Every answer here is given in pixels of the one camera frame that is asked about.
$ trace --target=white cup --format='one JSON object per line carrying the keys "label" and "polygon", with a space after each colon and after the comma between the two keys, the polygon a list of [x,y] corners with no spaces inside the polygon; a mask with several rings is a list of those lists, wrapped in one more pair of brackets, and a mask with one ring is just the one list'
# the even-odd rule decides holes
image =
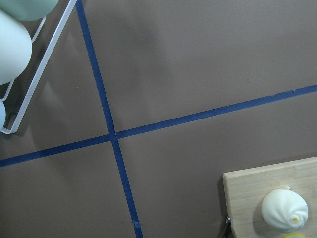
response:
{"label": "white cup", "polygon": [[0,0],[0,8],[21,21],[38,20],[49,14],[58,0]]}
{"label": "white cup", "polygon": [[18,77],[32,54],[31,37],[25,27],[0,10],[0,85]]}
{"label": "white cup", "polygon": [[3,101],[0,100],[0,130],[2,130],[5,122],[5,107]]}

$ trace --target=blue tape line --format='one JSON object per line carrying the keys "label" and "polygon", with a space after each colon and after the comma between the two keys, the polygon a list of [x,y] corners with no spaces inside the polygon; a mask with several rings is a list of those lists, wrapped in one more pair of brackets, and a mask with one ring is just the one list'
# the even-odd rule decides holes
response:
{"label": "blue tape line", "polygon": [[37,152],[25,154],[25,155],[15,156],[9,159],[0,160],[0,167],[14,165],[17,163],[26,162],[26,161],[46,157],[49,155],[55,155],[62,152],[76,150],[83,147],[97,145],[97,144],[101,144],[101,143],[109,142],[109,141],[110,141],[110,135],[103,135],[103,136],[99,136],[99,137],[95,137],[95,138],[91,138],[87,140],[70,143],[67,145],[61,145],[61,146],[53,147],[50,149],[45,149],[45,150],[41,150],[41,151],[37,151]]}
{"label": "blue tape line", "polygon": [[259,106],[259,105],[263,105],[267,103],[272,103],[279,100],[288,99],[288,98],[292,98],[292,97],[296,97],[296,96],[300,96],[300,95],[304,95],[304,94],[308,94],[312,92],[317,92],[317,85],[299,88],[296,90],[278,93],[273,96],[257,98],[257,99],[245,101],[242,103],[236,103],[236,104],[228,105],[221,108],[211,109],[208,111],[183,116],[180,118],[164,120],[164,121],[140,126],[140,127],[129,129],[129,130],[120,131],[120,132],[117,132],[117,138],[122,139],[122,138],[133,136],[133,135],[138,135],[138,134],[142,134],[142,133],[146,133],[146,132],[150,132],[154,130],[159,130],[159,129],[163,129],[170,126],[179,125],[179,124],[183,124],[183,123],[187,123],[187,122],[191,122],[195,120],[210,118],[220,114],[230,113],[230,112],[234,112],[234,111],[238,111],[238,110],[242,110],[246,108],[251,108],[251,107],[255,107],[255,106]]}
{"label": "blue tape line", "polygon": [[125,169],[125,165],[124,165],[124,161],[123,161],[123,157],[122,157],[122,153],[121,153],[121,149],[120,149],[120,145],[119,145],[119,142],[118,142],[118,139],[116,137],[115,130],[114,130],[114,124],[113,124],[113,119],[112,119],[112,115],[111,115],[111,111],[110,111],[109,102],[108,102],[107,95],[106,95],[106,90],[105,90],[103,79],[102,79],[100,69],[98,66],[98,61],[97,61],[96,53],[94,50],[94,45],[93,45],[93,42],[91,39],[86,15],[85,15],[83,4],[82,4],[81,0],[77,1],[76,9],[77,9],[77,14],[78,14],[80,26],[81,26],[81,29],[83,32],[84,41],[86,44],[89,60],[90,60],[91,67],[93,70],[94,78],[96,81],[99,97],[101,100],[102,108],[104,111],[105,119],[107,122],[107,127],[108,127],[108,131],[110,134],[115,159],[116,159],[117,166],[119,169],[119,174],[120,174],[121,182],[123,185],[124,194],[125,194],[125,197],[126,197],[126,200],[128,203],[128,208],[129,208],[131,219],[134,223],[134,232],[135,232],[135,235],[137,238],[143,238],[141,226],[139,225],[139,218],[137,215],[137,211],[135,208],[135,204],[134,204],[134,200],[133,200],[133,196],[132,196],[132,192],[131,192],[130,183],[128,180],[128,175],[127,175],[127,172]]}

